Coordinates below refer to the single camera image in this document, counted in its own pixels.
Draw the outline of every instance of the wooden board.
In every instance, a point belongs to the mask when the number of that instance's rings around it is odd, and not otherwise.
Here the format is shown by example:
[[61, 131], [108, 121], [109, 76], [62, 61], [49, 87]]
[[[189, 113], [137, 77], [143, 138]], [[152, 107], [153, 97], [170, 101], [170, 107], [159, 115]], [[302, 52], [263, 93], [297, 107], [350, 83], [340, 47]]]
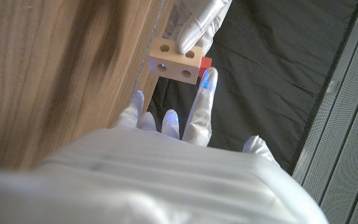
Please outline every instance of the wooden board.
[[[0, 168], [27, 169], [109, 127], [133, 89], [163, 0], [0, 1]], [[172, 6], [165, 0], [155, 36]]]

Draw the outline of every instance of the white glove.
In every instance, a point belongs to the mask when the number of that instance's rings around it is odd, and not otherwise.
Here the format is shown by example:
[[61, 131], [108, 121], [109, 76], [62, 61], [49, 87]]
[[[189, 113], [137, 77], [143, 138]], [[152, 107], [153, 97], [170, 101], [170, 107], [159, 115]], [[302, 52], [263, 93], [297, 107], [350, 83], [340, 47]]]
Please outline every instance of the white glove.
[[266, 145], [266, 142], [259, 136], [250, 137], [248, 141], [244, 144], [242, 152], [258, 154], [280, 166], [278, 162], [274, 159], [273, 154], [270, 152], [270, 149]]
[[181, 54], [197, 45], [204, 48], [203, 55], [206, 55], [231, 1], [176, 0], [165, 28], [164, 38], [176, 40]]
[[[182, 141], [198, 146], [207, 146], [212, 135], [211, 110], [218, 81], [218, 71], [209, 68], [200, 82], [196, 98], [187, 120]], [[144, 131], [156, 131], [155, 121], [150, 112], [142, 116], [144, 95], [141, 91], [133, 94], [129, 106], [120, 114], [113, 126], [139, 128]], [[161, 133], [179, 139], [178, 115], [174, 110], [168, 110], [162, 121]]]

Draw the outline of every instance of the wooden cube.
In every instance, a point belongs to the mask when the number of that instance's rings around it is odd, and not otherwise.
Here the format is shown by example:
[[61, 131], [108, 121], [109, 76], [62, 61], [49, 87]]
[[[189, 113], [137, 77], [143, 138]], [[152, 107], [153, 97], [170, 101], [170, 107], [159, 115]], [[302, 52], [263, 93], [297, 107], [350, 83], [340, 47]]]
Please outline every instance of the wooden cube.
[[154, 38], [149, 48], [150, 70], [158, 75], [185, 83], [196, 84], [203, 48], [194, 46], [186, 54], [177, 51], [176, 42]]

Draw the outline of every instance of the red block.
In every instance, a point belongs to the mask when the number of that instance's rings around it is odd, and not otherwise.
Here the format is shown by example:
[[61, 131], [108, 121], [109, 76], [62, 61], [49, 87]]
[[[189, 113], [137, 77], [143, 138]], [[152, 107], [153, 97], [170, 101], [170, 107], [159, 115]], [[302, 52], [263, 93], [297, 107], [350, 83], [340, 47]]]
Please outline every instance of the red block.
[[209, 67], [211, 67], [211, 63], [212, 63], [212, 59], [208, 58], [208, 57], [203, 57], [201, 59], [201, 64], [200, 64], [200, 70], [198, 72], [198, 76], [202, 77], [205, 70]]

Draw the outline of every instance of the white sleeve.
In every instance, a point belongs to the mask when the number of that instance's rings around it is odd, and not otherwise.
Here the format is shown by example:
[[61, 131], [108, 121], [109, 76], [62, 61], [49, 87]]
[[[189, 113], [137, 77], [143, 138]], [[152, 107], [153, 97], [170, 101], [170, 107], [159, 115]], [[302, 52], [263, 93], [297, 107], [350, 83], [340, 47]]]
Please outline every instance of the white sleeve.
[[284, 170], [157, 132], [100, 129], [0, 174], [0, 223], [327, 223]]

